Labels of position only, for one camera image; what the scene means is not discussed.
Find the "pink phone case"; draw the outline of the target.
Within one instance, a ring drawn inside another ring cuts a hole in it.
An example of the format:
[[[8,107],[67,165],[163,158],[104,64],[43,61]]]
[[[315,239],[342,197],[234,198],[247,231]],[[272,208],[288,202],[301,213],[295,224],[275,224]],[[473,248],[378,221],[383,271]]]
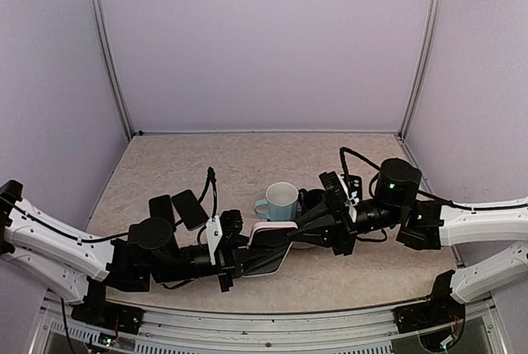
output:
[[[281,222],[279,222],[279,221],[271,221],[271,222],[265,221],[265,222],[256,223],[252,227],[252,232],[250,234],[250,238],[249,238],[249,241],[248,241],[247,248],[249,248],[249,245],[252,242],[252,237],[259,230],[264,230],[264,229],[290,229],[290,231],[292,231],[292,230],[295,230],[296,228],[297,228],[297,224],[295,222],[293,222],[293,221],[281,221]]]

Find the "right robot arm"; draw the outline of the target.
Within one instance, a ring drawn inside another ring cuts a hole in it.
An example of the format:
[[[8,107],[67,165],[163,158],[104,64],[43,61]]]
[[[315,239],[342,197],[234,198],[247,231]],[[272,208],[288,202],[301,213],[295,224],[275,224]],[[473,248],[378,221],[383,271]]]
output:
[[[473,266],[450,270],[435,280],[422,317],[441,323],[454,310],[527,274],[527,200],[458,204],[420,191],[419,169],[400,158],[377,168],[371,198],[354,201],[349,174],[319,176],[323,199],[288,234],[294,242],[349,255],[362,234],[398,228],[396,239],[415,250],[438,250],[462,243],[508,241],[510,246]]]

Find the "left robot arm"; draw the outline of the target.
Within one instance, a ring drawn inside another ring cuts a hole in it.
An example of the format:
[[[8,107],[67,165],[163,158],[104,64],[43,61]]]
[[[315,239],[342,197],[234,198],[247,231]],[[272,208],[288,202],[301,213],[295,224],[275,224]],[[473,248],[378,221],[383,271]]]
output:
[[[17,264],[69,304],[82,304],[100,325],[116,316],[106,288],[147,292],[155,281],[175,290],[217,276],[229,290],[242,276],[276,272],[291,248],[293,221],[259,222],[249,236],[241,233],[238,210],[226,210],[203,225],[206,241],[181,247],[169,195],[149,200],[149,217],[124,234],[98,237],[62,223],[22,196],[23,185],[10,180],[1,187],[1,258]]]

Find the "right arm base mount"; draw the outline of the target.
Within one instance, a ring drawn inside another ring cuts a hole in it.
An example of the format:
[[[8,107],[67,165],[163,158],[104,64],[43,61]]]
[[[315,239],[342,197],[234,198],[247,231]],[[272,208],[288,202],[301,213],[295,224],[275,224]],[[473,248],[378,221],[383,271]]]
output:
[[[397,307],[393,313],[398,332],[410,333],[463,319],[465,305],[423,302]]]

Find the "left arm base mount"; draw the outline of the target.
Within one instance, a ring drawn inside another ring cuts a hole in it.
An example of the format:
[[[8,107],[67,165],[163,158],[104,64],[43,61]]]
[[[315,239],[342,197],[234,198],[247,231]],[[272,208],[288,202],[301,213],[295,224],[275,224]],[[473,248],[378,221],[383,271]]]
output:
[[[105,302],[102,306],[78,304],[73,306],[71,317],[74,320],[116,333],[137,335],[144,311],[138,307],[111,302]]]

